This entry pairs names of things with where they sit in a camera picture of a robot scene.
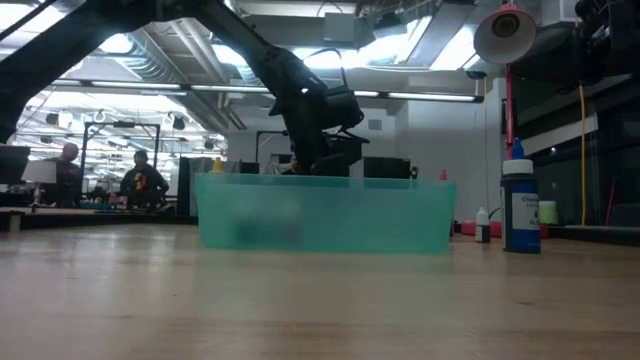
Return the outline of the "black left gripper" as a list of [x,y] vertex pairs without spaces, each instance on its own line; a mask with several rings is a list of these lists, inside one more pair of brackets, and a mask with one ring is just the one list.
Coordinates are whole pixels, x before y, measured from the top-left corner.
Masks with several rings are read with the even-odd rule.
[[362,159],[363,146],[370,143],[344,126],[327,132],[286,122],[286,133],[293,152],[287,175],[349,176],[350,167]]

